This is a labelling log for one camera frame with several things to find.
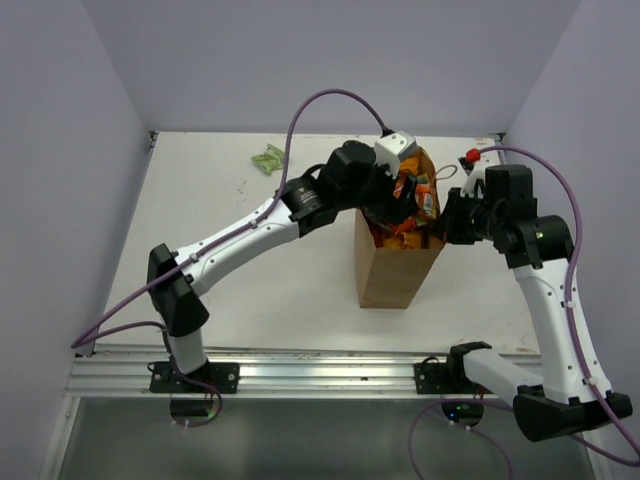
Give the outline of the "small orange snack packet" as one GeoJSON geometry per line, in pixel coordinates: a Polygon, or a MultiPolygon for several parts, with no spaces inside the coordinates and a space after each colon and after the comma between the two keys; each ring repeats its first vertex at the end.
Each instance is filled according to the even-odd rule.
{"type": "Polygon", "coordinates": [[[401,162],[394,188],[395,197],[400,197],[409,176],[417,180],[415,201],[418,210],[413,215],[414,222],[417,226],[426,225],[438,215],[435,167],[426,153],[422,152],[401,162]]]}

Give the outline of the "tall orange snack bag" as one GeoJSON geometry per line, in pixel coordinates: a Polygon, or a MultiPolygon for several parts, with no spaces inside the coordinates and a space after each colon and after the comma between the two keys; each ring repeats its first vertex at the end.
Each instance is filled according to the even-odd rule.
{"type": "MultiPolygon", "coordinates": [[[[422,147],[419,147],[414,155],[420,155],[422,152],[428,155],[428,153],[422,147]]],[[[365,216],[366,221],[369,225],[370,233],[377,248],[391,248],[396,250],[425,249],[428,247],[428,234],[430,228],[440,215],[438,195],[437,206],[437,217],[434,220],[428,222],[426,225],[422,226],[417,226],[415,224],[413,216],[399,225],[381,225],[370,219],[365,211],[363,215],[365,216]]]]}

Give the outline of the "brown paper bag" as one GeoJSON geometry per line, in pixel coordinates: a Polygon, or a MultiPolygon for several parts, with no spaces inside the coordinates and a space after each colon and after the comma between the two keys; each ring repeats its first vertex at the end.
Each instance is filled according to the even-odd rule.
{"type": "Polygon", "coordinates": [[[406,309],[433,267],[444,242],[428,234],[428,247],[377,248],[360,209],[355,213],[354,272],[359,305],[369,309],[406,309]]]}

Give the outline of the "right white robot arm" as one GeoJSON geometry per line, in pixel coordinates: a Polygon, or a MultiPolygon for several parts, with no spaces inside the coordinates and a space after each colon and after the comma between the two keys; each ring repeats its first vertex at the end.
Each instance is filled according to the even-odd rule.
{"type": "Polygon", "coordinates": [[[532,319],[542,372],[529,374],[489,344],[470,342],[450,349],[449,387],[461,393],[485,387],[512,407],[532,442],[631,416],[631,399],[614,392],[591,343],[570,270],[569,228],[557,215],[538,215],[531,170],[484,162],[463,168],[467,179],[450,190],[436,235],[453,245],[487,240],[505,257],[532,319]]]}

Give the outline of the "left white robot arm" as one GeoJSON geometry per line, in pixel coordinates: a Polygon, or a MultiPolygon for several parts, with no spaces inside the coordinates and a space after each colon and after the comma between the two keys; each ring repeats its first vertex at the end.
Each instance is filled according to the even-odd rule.
{"type": "Polygon", "coordinates": [[[167,330],[172,379],[185,392],[211,378],[202,326],[209,313],[201,301],[226,275],[266,251],[332,224],[345,210],[368,209],[391,223],[417,210],[416,181],[396,194],[401,163],[416,154],[416,140],[389,133],[373,146],[347,141],[324,164],[285,182],[281,192],[254,212],[209,238],[175,251],[154,247],[147,266],[152,305],[167,330]]]}

